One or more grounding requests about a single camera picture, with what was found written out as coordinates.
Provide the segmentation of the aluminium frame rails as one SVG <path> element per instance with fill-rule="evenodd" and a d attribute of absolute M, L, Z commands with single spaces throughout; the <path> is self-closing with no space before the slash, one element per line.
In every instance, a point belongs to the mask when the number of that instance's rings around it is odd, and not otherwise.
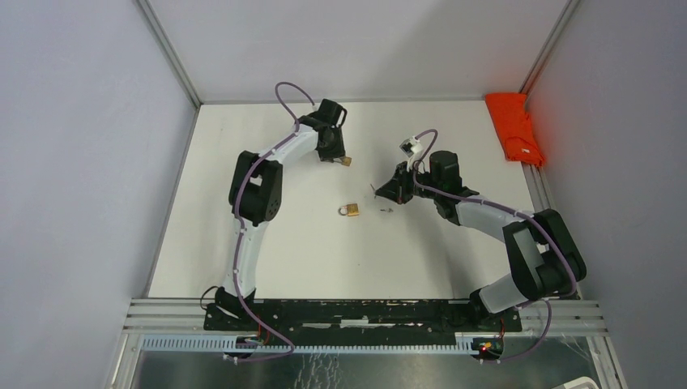
<path fill-rule="evenodd" d="M 587 276 L 587 265 L 557 209 L 544 171 L 524 164 L 523 174 L 536 210 L 534 219 L 551 238 L 546 242 L 548 249 L 544 255 L 552 268 L 547 273 L 562 281 L 562 290 L 553 293 L 554 331 L 560 335 L 570 331 L 579 336 L 608 336 L 600 304 L 585 299 L 581 293 L 580 283 Z"/>

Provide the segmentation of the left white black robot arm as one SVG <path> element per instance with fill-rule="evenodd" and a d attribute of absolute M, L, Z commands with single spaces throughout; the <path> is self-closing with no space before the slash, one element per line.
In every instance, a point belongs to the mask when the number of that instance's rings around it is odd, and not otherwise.
<path fill-rule="evenodd" d="M 321 162 L 347 165 L 343 137 L 347 114 L 339 103 L 324 99 L 313 112 L 296 118 L 277 144 L 238 156 L 228 194 L 233 214 L 228 267 L 215 293 L 215 304 L 233 329 L 245 330 L 254 321 L 249 303 L 256 291 L 257 261 L 267 226 L 281 207 L 284 168 L 312 152 Z"/>

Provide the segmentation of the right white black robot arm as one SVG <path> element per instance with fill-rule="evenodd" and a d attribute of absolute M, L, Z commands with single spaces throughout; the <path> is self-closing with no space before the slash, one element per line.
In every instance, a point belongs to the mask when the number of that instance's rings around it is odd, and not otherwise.
<path fill-rule="evenodd" d="M 527 213 L 487 200 L 463 184 L 453 152 L 433 152 L 428 171 L 418 167 L 416 162 L 398 164 L 375 195 L 397 204 L 430 199 L 444 220 L 505 245 L 509 273 L 470 294 L 467 317 L 475 329 L 491 329 L 502 312 L 516 306 L 576 293 L 587 266 L 559 212 Z"/>

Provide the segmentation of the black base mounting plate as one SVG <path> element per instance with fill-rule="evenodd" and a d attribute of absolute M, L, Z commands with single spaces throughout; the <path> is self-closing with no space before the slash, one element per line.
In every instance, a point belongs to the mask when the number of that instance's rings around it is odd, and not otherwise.
<path fill-rule="evenodd" d="M 267 336 L 267 328 L 276 333 Z M 206 331 L 266 336 L 270 346 L 454 345 L 457 333 L 500 335 L 523 329 L 519 314 L 480 314 L 468 300 L 280 300 L 207 304 Z"/>

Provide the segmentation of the orange folded cloth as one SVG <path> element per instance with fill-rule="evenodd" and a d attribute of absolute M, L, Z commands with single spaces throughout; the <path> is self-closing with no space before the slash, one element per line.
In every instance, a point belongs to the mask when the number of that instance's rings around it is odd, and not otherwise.
<path fill-rule="evenodd" d="M 484 101 L 505 158 L 542 168 L 546 158 L 536 141 L 526 110 L 527 94 L 495 92 L 486 94 Z"/>

